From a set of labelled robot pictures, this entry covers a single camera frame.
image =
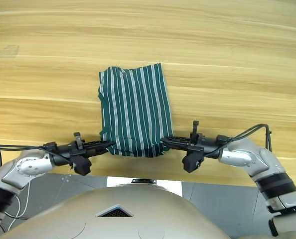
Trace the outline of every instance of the striped shirt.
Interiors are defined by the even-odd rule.
[[[111,154],[133,157],[163,155],[160,139],[173,135],[161,64],[99,72],[102,140],[116,142]]]

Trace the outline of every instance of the black cable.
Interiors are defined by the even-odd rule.
[[[266,128],[266,149],[268,149],[269,151],[272,152],[272,143],[271,143],[271,131],[269,129],[269,126],[267,124],[257,124],[255,126],[252,126],[251,128],[247,129],[246,131],[242,132],[241,134],[238,134],[237,136],[230,138],[229,141],[227,141],[224,145],[216,148],[214,151],[209,152],[207,154],[204,155],[204,157],[208,157],[209,155],[216,153],[220,150],[222,150],[223,148],[227,147],[229,144],[231,144],[234,141],[238,141],[241,139],[244,139],[246,137],[249,137],[250,135],[254,134],[255,132],[257,132],[258,130],[260,130],[261,128]]]
[[[69,163],[69,165],[71,165],[71,162],[69,161],[69,158],[66,158],[60,154],[51,152],[47,149],[45,149],[42,146],[28,146],[28,145],[5,145],[5,144],[0,144],[0,151],[26,151],[26,150],[32,150],[32,149],[39,149],[42,150],[46,153],[49,153],[51,155],[54,156],[58,156],[61,157],[63,159],[65,159],[65,161],[67,161]],[[0,154],[0,167],[2,166],[2,158],[1,158],[1,154]]]
[[[1,224],[0,224],[0,228],[2,229],[2,231],[3,231],[4,233],[6,233],[4,227],[3,227]]]
[[[28,220],[29,218],[27,217],[14,217],[10,214],[6,214],[9,218],[13,218],[13,219],[19,219],[19,220]]]

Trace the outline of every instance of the black clamp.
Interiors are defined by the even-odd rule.
[[[165,146],[187,152],[182,163],[183,169],[188,173],[199,168],[205,157],[218,158],[220,150],[217,150],[217,148],[231,140],[230,137],[224,135],[218,135],[216,139],[206,138],[203,134],[197,133],[198,126],[199,121],[193,121],[193,128],[189,138],[168,136],[161,139]]]

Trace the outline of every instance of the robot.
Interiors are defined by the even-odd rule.
[[[255,145],[249,135],[266,128],[266,148]],[[272,154],[270,130],[258,124],[236,137],[205,137],[193,122],[190,137],[169,136],[165,146],[184,150],[183,169],[188,173],[204,158],[244,169],[266,199],[267,209],[279,213],[268,223],[273,236],[296,238],[296,187]],[[0,222],[14,197],[34,178],[69,164],[76,173],[90,172],[89,157],[108,152],[108,141],[85,142],[79,133],[67,145],[55,142],[40,147],[0,145],[0,150],[23,150],[0,167]],[[3,234],[1,239],[229,239],[189,201],[154,184],[134,180],[131,184],[89,191],[42,212]]]

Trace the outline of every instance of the white cable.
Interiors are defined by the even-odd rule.
[[[10,228],[12,227],[12,225],[14,224],[14,222],[16,221],[16,219],[22,217],[25,214],[26,209],[27,209],[27,205],[28,205],[29,193],[30,193],[30,182],[28,183],[27,198],[26,198],[25,208],[24,208],[24,211],[22,212],[21,215],[19,215],[19,212],[21,210],[21,204],[20,204],[20,200],[19,200],[18,196],[16,196],[16,199],[18,201],[18,212],[17,212],[16,216],[13,216],[13,215],[9,214],[8,212],[5,212],[6,215],[14,217],[13,221],[11,222],[11,224],[8,227],[8,231],[10,230]]]
[[[23,213],[22,213],[21,215],[19,215],[18,217],[16,217],[16,216],[14,216],[14,215],[12,215],[12,214],[10,214],[10,213],[8,213],[8,212],[5,212],[5,214],[6,214],[7,216],[9,216],[9,217],[13,217],[13,218],[20,218],[20,217],[22,217],[22,216],[25,214],[26,209],[27,209],[29,193],[30,193],[30,182],[28,183],[28,190],[27,190],[27,198],[26,198],[25,208],[24,208],[24,211],[23,211]]]
[[[28,183],[27,198],[26,198],[25,208],[24,208],[24,211],[22,212],[22,214],[18,216],[19,218],[22,217],[25,214],[25,212],[26,212],[27,205],[28,205],[29,192],[30,192],[30,182]]]
[[[18,211],[17,211],[16,217],[18,217],[18,215],[19,215],[19,211],[20,211],[20,200],[19,200],[18,196],[16,197],[16,199],[17,199],[17,201],[18,201]],[[13,221],[10,223],[10,225],[9,225],[9,227],[8,227],[8,229],[7,229],[7,231],[10,230],[10,228],[13,226],[13,224],[14,224],[15,221],[16,221],[16,218],[14,218]]]

